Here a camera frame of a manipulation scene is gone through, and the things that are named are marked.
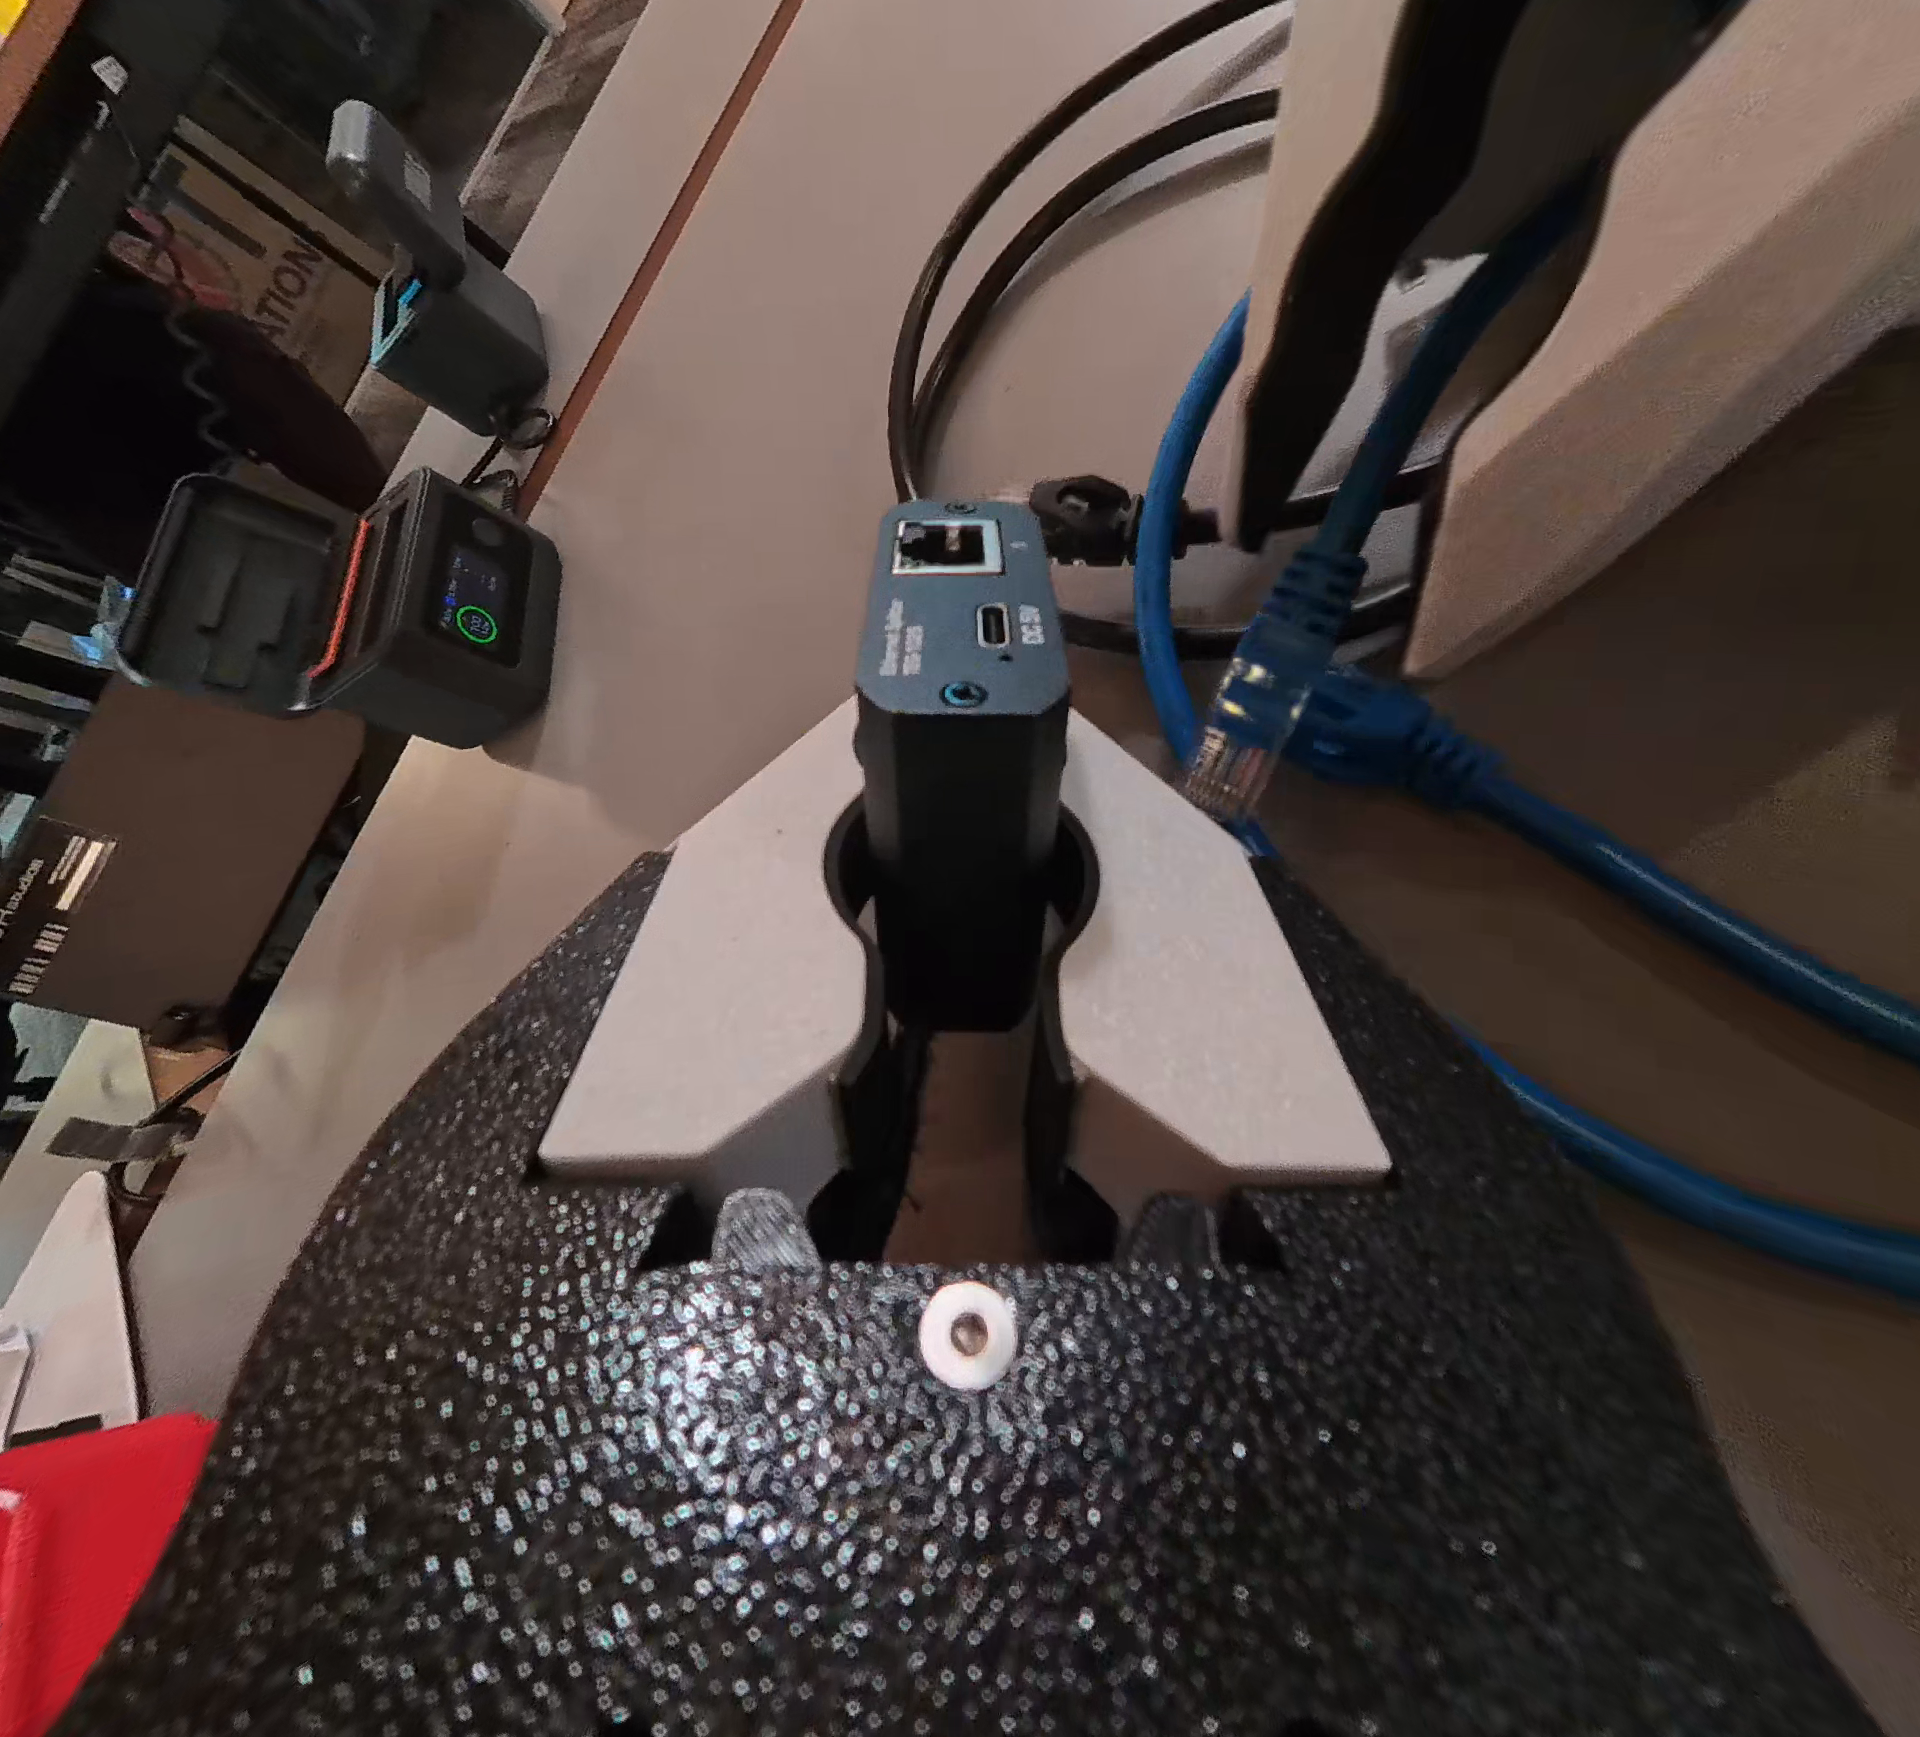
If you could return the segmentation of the black ethernet splitter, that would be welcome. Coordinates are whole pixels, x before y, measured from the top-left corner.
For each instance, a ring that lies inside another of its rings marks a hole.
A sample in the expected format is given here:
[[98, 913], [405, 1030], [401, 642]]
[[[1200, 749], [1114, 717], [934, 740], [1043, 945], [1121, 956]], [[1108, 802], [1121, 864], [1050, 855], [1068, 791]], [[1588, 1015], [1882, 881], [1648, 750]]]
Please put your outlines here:
[[879, 529], [854, 755], [884, 998], [1008, 1032], [1041, 980], [1071, 666], [1036, 514], [913, 499]]

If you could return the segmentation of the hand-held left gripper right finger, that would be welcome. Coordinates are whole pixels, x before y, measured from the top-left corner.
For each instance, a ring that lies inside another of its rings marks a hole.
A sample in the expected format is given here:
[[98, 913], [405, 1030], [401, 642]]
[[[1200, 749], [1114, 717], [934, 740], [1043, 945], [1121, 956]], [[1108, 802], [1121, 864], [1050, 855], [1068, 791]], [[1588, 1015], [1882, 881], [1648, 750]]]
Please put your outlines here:
[[1023, 1119], [1036, 1213], [1391, 1175], [1254, 861], [1080, 714], [1043, 903]]

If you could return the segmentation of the red plastic bin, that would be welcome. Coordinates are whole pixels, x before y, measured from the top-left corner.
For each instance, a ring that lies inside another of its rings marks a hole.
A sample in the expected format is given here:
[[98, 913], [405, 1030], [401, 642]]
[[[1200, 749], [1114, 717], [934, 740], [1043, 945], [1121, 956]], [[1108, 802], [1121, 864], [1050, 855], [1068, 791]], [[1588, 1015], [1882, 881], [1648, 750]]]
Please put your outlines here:
[[218, 1425], [167, 1415], [3, 1454], [3, 1732], [47, 1734], [173, 1539]]

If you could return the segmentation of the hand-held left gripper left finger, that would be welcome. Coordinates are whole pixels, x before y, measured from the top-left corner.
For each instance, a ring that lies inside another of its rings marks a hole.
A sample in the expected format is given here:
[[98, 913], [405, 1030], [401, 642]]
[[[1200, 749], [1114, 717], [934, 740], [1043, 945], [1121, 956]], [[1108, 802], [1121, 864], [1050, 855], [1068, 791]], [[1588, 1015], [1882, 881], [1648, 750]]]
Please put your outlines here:
[[886, 1047], [872, 939], [829, 869], [862, 789], [854, 721], [845, 700], [668, 853], [540, 1172], [811, 1205], [852, 1167], [847, 1077]]

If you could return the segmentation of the cardboard box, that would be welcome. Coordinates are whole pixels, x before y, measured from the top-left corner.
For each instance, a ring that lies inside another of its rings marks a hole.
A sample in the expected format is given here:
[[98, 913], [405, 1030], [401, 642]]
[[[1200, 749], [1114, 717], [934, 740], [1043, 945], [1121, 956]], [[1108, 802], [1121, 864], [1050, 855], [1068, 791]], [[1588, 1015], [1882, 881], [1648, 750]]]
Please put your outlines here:
[[142, 207], [195, 299], [243, 316], [346, 404], [371, 363], [386, 256], [200, 124], [181, 119], [168, 139]]

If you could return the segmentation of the dark grey charger box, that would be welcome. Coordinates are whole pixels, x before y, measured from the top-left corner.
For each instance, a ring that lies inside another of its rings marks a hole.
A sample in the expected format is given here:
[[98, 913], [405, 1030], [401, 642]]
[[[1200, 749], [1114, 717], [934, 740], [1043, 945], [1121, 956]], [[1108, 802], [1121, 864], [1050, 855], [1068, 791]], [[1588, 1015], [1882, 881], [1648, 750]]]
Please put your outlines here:
[[459, 191], [373, 102], [331, 120], [327, 169], [390, 246], [368, 363], [463, 428], [528, 448], [544, 438], [550, 363], [535, 299], [469, 233]]

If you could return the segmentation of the black equipment box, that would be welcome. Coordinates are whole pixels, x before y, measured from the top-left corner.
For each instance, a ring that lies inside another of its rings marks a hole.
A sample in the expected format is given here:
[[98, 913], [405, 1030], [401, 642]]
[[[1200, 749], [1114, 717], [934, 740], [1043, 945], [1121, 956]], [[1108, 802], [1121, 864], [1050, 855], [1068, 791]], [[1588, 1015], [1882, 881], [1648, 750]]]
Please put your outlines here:
[[229, 1005], [367, 739], [117, 675], [4, 855], [4, 1001], [138, 1030]]

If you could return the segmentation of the brown-top desk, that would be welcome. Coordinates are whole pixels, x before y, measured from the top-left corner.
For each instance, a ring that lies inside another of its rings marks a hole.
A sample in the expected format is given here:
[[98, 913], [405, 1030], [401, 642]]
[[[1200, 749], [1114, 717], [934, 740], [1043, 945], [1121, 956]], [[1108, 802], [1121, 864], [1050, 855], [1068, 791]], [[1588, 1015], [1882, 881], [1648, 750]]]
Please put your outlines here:
[[11, 413], [214, 57], [222, 0], [33, 0], [4, 52]]

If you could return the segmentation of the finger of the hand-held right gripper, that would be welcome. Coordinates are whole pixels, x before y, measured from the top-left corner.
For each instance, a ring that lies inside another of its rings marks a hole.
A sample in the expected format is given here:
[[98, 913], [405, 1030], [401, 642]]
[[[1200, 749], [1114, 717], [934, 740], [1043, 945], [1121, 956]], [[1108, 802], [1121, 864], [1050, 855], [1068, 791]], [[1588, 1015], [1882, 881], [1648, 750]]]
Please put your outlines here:
[[1554, 326], [1453, 448], [1415, 677], [1568, 598], [1917, 316], [1919, 0], [1747, 0], [1616, 161]]
[[1523, 6], [1297, 0], [1241, 369], [1238, 549], [1278, 530], [1391, 273], [1465, 183]]

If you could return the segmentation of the black charging case with display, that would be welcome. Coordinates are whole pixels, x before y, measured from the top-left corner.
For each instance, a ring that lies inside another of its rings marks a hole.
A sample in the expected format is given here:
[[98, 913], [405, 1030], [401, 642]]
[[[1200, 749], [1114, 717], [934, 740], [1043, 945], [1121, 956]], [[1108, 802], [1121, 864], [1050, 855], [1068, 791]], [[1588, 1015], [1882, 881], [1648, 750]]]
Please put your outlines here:
[[140, 684], [450, 749], [491, 745], [547, 703], [561, 553], [437, 471], [353, 514], [238, 462], [182, 477], [160, 516], [114, 642]]

